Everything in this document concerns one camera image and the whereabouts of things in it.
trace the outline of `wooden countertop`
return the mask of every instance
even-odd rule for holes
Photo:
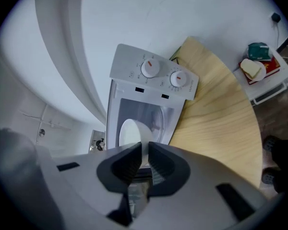
[[[253,108],[235,76],[194,38],[175,54],[200,77],[186,101],[170,145],[214,158],[254,186],[262,173],[262,142]]]

